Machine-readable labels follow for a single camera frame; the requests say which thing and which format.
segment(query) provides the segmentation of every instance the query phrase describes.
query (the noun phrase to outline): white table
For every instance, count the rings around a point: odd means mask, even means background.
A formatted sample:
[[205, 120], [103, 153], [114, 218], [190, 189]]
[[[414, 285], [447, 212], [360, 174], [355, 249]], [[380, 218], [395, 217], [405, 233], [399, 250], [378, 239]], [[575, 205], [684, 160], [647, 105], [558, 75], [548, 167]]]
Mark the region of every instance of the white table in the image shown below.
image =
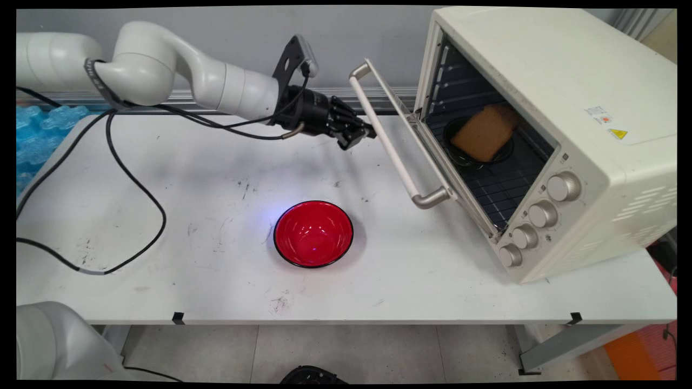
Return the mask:
[[[75, 127], [46, 166], [92, 118]], [[383, 124], [395, 128], [398, 120], [383, 117]], [[133, 255], [161, 222], [116, 165], [104, 128], [105, 119], [17, 222], [17, 236], [89, 269]], [[376, 139], [344, 152], [326, 136], [257, 141], [176, 116], [121, 115], [113, 120], [113, 142], [166, 209], [163, 236], [107, 276], [77, 273], [17, 244], [18, 305], [63, 302], [93, 324], [172, 324], [174, 312], [183, 313], [185, 324], [564, 324], [578, 312], [583, 321], [571, 328], [621, 331], [619, 325], [677, 317], [675, 295], [644, 250], [515, 284], [456, 203], [413, 205]], [[321, 269], [284, 261], [272, 239], [277, 218], [311, 199], [340, 206], [355, 228], [346, 256]]]

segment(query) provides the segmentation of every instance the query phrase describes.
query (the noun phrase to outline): bowl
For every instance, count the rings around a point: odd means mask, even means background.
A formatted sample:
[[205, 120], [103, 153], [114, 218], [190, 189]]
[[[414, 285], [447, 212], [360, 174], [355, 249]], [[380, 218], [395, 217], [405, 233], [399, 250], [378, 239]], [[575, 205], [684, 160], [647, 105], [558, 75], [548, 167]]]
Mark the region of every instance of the bowl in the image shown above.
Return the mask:
[[326, 201], [290, 207], [276, 222], [274, 246], [288, 262], [305, 268], [338, 261], [353, 242], [353, 223], [341, 208]]

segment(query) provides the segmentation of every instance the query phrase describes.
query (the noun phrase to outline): table leg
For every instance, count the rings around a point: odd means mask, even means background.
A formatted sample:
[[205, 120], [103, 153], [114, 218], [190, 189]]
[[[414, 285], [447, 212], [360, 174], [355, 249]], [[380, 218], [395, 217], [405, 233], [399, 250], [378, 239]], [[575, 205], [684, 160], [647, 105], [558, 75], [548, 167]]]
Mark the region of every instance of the table leg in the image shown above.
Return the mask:
[[113, 346], [113, 349], [122, 358], [122, 348], [125, 346], [125, 341], [127, 340], [127, 335], [129, 334], [129, 325], [107, 325], [103, 329], [103, 336], [108, 343]]
[[557, 334], [542, 341], [536, 339], [536, 332], [532, 332], [529, 326], [515, 326], [522, 348], [519, 359], [523, 372], [540, 373], [546, 365], [569, 361], [642, 327], [643, 325], [577, 324], [565, 326]]

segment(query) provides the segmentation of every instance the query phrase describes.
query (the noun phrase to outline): white robotic arm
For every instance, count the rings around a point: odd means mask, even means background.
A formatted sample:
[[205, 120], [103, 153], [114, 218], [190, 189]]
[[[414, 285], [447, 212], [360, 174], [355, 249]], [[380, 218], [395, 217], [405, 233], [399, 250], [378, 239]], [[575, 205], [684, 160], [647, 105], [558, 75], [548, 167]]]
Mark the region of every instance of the white robotic arm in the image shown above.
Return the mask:
[[168, 99], [179, 73], [190, 82], [195, 102], [207, 109], [257, 120], [288, 108], [267, 124], [294, 129], [304, 122], [303, 134], [335, 137], [344, 150], [375, 137], [372, 127], [336, 97], [306, 89], [293, 107], [285, 107], [300, 92], [288, 85], [293, 72], [314, 77], [318, 71], [300, 35], [286, 45], [272, 77], [215, 60], [146, 21], [125, 24], [112, 62], [102, 58], [100, 45], [86, 35], [17, 33], [17, 86], [38, 92], [99, 91], [115, 106], [151, 106]]
[[[102, 59], [94, 39], [79, 34], [19, 33], [17, 48], [17, 64], [29, 65], [17, 67], [18, 86], [35, 91], [95, 90], [83, 69], [86, 59]], [[95, 70], [120, 99], [139, 105], [165, 102], [175, 73], [190, 82], [198, 105], [249, 120], [272, 114], [279, 98], [275, 78], [215, 60], [146, 21], [125, 24], [113, 61], [97, 62]]]

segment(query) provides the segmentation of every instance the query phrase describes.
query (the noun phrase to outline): black bowl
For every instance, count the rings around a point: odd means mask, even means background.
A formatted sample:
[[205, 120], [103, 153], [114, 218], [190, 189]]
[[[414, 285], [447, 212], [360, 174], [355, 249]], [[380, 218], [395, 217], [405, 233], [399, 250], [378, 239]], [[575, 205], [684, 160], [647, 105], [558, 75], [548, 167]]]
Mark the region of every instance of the black bowl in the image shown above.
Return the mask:
[[449, 123], [447, 123], [447, 126], [445, 126], [444, 132], [442, 134], [442, 137], [444, 139], [444, 147], [447, 150], [447, 155], [455, 165], [458, 165], [462, 168], [480, 169], [485, 165], [495, 165], [497, 163], [504, 162], [512, 155], [512, 153], [514, 152], [514, 139], [512, 137], [510, 137], [509, 140], [502, 147], [500, 147], [498, 152], [496, 152], [493, 156], [493, 159], [488, 162], [479, 161], [465, 153], [464, 150], [461, 150], [460, 148], [455, 146], [452, 143], [452, 138], [454, 138], [454, 135], [456, 135], [457, 132], [459, 132], [459, 130], [463, 128], [463, 126], [466, 124], [466, 122], [469, 121], [469, 119], [471, 118], [458, 118], [450, 121]]

